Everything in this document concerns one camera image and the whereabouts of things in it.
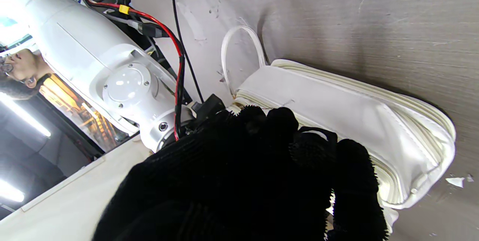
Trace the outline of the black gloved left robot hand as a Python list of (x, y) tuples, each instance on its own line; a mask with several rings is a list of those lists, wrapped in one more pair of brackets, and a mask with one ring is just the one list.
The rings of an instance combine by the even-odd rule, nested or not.
[(286, 107), (220, 111), (130, 169), (93, 241), (386, 241), (367, 149)]

